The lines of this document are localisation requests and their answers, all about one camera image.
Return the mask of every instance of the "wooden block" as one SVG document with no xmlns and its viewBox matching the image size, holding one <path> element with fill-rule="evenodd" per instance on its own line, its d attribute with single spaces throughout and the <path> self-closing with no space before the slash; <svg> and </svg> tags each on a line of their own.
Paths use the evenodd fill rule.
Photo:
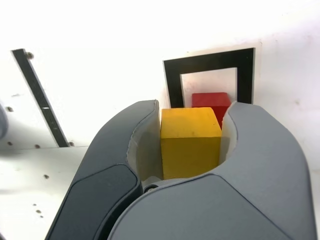
<svg viewBox="0 0 320 240">
<path fill-rule="evenodd" d="M 194 93 L 192 94 L 192 107 L 210 107 L 214 111 L 216 119 L 222 129 L 222 121 L 231 101 L 226 92 Z"/>
<path fill-rule="evenodd" d="M 209 107 L 162 110 L 164 179 L 190 178 L 218 166 L 221 129 Z"/>
</svg>

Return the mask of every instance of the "black strip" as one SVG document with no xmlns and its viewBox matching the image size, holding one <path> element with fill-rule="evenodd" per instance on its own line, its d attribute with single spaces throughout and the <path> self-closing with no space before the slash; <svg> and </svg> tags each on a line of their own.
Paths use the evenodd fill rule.
<svg viewBox="0 0 320 240">
<path fill-rule="evenodd" d="M 56 143 L 60 148 L 69 147 L 46 93 L 42 88 L 32 64 L 26 57 L 25 50 L 17 49 L 13 50 L 12 53 L 33 93 L 36 102 L 38 103 L 38 106 L 42 111 L 44 119 L 49 126 Z"/>
<path fill-rule="evenodd" d="M 255 48 L 163 61 L 171 108 L 184 108 L 181 74 L 237 68 L 237 101 L 252 104 Z"/>
</svg>

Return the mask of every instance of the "black square frame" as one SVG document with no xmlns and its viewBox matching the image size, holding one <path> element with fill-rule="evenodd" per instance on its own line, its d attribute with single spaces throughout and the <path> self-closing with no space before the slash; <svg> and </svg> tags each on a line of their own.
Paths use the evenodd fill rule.
<svg viewBox="0 0 320 240">
<path fill-rule="evenodd" d="M 240 103 L 252 104 L 255 48 L 224 51 L 163 61 L 171 108 L 184 108 L 181 74 L 237 68 L 236 94 Z"/>
</svg>

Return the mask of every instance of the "red cube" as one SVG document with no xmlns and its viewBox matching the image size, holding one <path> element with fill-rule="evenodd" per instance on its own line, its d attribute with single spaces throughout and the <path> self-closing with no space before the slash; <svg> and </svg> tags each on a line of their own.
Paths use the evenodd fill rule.
<svg viewBox="0 0 320 240">
<path fill-rule="evenodd" d="M 193 93 L 192 107 L 210 107 L 214 111 L 216 119 L 222 129 L 222 120 L 230 107 L 231 101 L 226 92 Z"/>
</svg>

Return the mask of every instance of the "yellow wooden block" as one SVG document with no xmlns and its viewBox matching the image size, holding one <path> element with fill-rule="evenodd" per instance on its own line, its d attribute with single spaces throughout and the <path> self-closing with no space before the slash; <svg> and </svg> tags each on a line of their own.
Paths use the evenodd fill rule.
<svg viewBox="0 0 320 240">
<path fill-rule="evenodd" d="M 210 107 L 162 110 L 164 179 L 190 178 L 218 166 L 221 129 Z"/>
</svg>

